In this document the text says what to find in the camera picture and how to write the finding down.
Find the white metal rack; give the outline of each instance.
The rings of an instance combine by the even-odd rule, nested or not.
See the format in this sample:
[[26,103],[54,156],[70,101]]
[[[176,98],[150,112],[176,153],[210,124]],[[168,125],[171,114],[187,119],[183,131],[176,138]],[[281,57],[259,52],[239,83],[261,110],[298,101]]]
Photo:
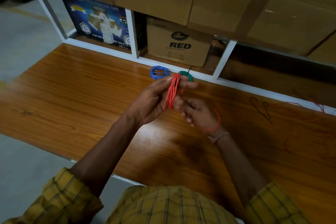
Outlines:
[[[47,16],[49,17],[50,21],[52,22],[53,26],[55,27],[58,35],[60,36],[60,38],[62,39],[63,43],[66,44],[71,44],[71,45],[75,45],[78,47],[82,47],[88,50],[92,50],[92,51],[96,51],[96,52],[101,52],[104,54],[108,54],[111,56],[115,56],[118,58],[122,58],[122,59],[126,59],[126,60],[130,60],[133,62],[138,62],[144,65],[148,65],[148,66],[157,66],[157,65],[161,65],[164,66],[166,68],[168,68],[170,71],[172,72],[179,72],[179,71],[188,71],[188,69],[179,67],[179,66],[174,66],[174,65],[170,65],[167,63],[163,63],[163,62],[158,62],[155,60],[151,60],[151,59],[147,59],[144,57],[139,57],[139,52],[138,52],[138,48],[137,48],[137,35],[135,32],[135,23],[134,23],[134,14],[133,11],[126,9],[126,18],[127,18],[127,24],[128,24],[128,32],[129,32],[129,36],[130,36],[130,41],[131,41],[131,51],[132,51],[132,55],[122,52],[122,51],[117,51],[117,50],[113,50],[110,48],[106,48],[106,47],[102,47],[99,45],[95,45],[95,44],[90,44],[87,42],[83,42],[83,41],[79,41],[73,38],[70,38],[71,35],[73,35],[74,33],[76,33],[76,29],[74,29],[73,31],[69,32],[69,33],[65,33],[63,27],[61,26],[61,23],[59,22],[56,14],[54,13],[53,9],[51,8],[51,5],[49,4],[48,0],[38,0],[40,2],[40,4],[42,5],[44,11],[46,12]],[[237,41],[234,40],[229,40],[223,54],[222,57],[213,73],[213,75],[208,75],[208,74],[204,74],[204,73],[200,73],[200,72],[196,72],[193,70],[190,70],[190,74],[196,78],[199,78],[201,80],[204,81],[208,81],[208,82],[212,82],[212,83],[216,83],[216,84],[220,84],[223,86],[227,86],[233,89],[237,89],[237,90],[242,90],[245,92],[249,92],[252,94],[257,94],[263,97],[267,97],[267,98],[271,98],[271,99],[275,99],[275,100],[279,100],[279,101],[283,101],[283,102],[292,102],[292,103],[299,103],[301,106],[312,109],[312,110],[316,110],[316,111],[321,111],[320,107],[318,107],[315,103],[310,102],[310,101],[306,101],[303,99],[299,99],[299,98],[295,98],[295,97],[291,97],[291,96],[287,96],[284,94],[280,94],[280,93],[276,93],[276,92],[272,92],[269,90],[264,90],[264,89],[260,89],[257,87],[253,87],[250,85],[245,85],[239,82],[233,82],[230,80],[226,80],[226,79],[222,79],[219,78],[219,75],[222,71],[222,69],[224,68],[227,60],[229,59],[229,56],[231,54],[231,52],[233,51],[235,45],[237,44]],[[336,108],[333,107],[329,107],[329,106],[325,106],[324,110],[326,113],[331,114],[336,116]]]

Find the person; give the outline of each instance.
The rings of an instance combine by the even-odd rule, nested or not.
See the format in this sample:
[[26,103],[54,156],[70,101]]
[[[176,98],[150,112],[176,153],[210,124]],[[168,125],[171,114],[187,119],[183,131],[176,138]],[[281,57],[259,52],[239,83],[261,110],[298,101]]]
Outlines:
[[[103,208],[99,196],[133,136],[163,113],[171,79],[162,78],[145,88],[80,161],[70,169],[63,168],[22,216],[5,223],[90,223]],[[197,84],[182,76],[178,86],[194,89]],[[283,189],[250,164],[203,101],[176,96],[174,109],[206,132],[218,147],[251,223],[309,223]],[[125,190],[106,223],[233,224],[237,220],[222,206],[183,186],[132,186]]]

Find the yellow plaid shirt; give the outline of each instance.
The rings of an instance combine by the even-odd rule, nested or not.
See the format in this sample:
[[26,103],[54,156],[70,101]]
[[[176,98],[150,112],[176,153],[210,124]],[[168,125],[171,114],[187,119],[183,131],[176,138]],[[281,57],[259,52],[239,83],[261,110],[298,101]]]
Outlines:
[[[63,168],[22,216],[5,223],[87,223],[102,208],[99,198]],[[252,224],[309,223],[273,182],[252,198],[246,213]],[[233,224],[237,220],[214,201],[185,187],[132,186],[125,190],[106,223]]]

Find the blue wire coil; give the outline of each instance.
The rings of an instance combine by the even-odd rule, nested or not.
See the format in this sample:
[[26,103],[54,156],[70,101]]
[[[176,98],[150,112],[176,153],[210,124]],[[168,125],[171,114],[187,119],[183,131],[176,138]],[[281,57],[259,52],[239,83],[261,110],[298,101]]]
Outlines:
[[153,66],[150,70],[149,70],[149,76],[152,79],[158,80],[160,78],[166,77],[169,75],[169,70],[163,66]]

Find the hand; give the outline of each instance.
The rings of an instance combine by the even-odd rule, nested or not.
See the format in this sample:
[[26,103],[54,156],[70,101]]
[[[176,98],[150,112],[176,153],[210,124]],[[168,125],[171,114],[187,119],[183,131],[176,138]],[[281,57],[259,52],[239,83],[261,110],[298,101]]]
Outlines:
[[[171,84],[173,76],[167,76],[161,78],[155,82],[152,82],[147,88],[145,88],[138,98],[127,109],[127,113],[132,115],[139,125],[147,124],[163,113],[167,91]],[[184,88],[197,88],[198,84],[195,82],[189,82],[187,76],[181,76],[178,84],[179,89]],[[175,97],[174,108],[179,108],[182,104],[182,100],[179,96]]]
[[[215,115],[208,106],[200,99],[187,98],[184,99],[184,103],[179,107],[181,115],[187,122],[199,126],[202,131],[208,134],[210,137],[216,138],[225,132],[225,129],[219,125],[218,117]],[[204,129],[216,129],[216,131],[207,131]]]

